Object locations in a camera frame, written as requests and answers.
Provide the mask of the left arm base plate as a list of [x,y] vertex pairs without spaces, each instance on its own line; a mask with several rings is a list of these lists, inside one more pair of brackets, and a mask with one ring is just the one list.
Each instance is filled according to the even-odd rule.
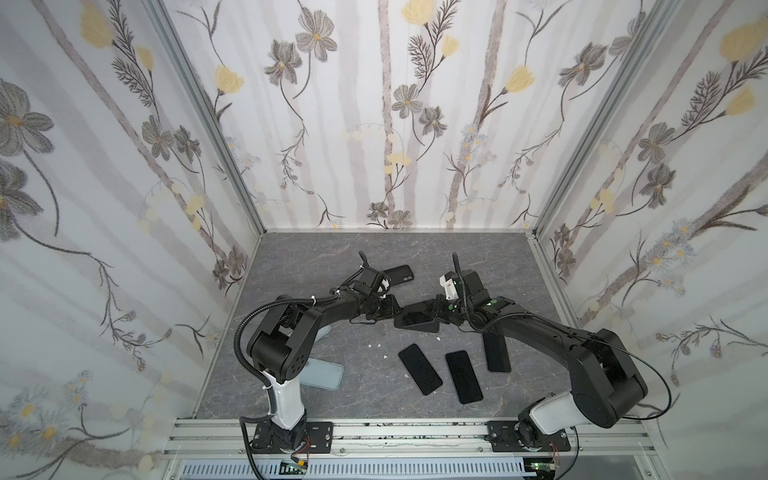
[[272,421],[260,422],[250,437],[249,448],[256,454],[309,452],[329,454],[333,441],[332,422],[305,422],[286,430]]

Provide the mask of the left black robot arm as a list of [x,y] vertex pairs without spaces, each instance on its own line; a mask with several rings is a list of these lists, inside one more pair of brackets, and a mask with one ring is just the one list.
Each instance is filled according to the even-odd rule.
[[380,271],[363,263],[326,296],[280,295],[246,315],[236,327],[233,351],[239,364],[263,384],[269,403],[267,416],[242,419],[243,425],[256,428],[252,438],[245,438],[250,450],[301,448],[307,410],[299,377],[318,332],[360,316],[372,324],[394,318],[402,308],[390,289],[413,279],[407,265]]

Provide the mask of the black phone with blue edge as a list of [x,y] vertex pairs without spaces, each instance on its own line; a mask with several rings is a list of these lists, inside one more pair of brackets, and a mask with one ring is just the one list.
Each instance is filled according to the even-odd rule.
[[439,325],[435,314],[435,301],[426,300],[403,308],[400,325],[405,329],[426,329]]

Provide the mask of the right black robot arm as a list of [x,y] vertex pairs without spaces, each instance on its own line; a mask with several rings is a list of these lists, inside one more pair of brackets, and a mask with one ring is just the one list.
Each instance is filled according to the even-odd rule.
[[524,409],[515,426],[525,449],[543,447],[567,428],[613,427],[648,394],[648,386],[624,344],[612,331],[596,333],[548,320],[519,303],[492,297],[479,275],[448,272],[440,278],[444,294],[435,315],[442,323],[466,323],[481,334],[498,333],[524,343],[561,364],[570,389]]

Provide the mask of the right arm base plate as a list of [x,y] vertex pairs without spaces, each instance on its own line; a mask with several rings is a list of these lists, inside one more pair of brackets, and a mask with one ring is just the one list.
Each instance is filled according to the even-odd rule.
[[556,453],[572,450],[564,430],[546,435],[528,421],[489,421],[487,428],[486,440],[495,453]]

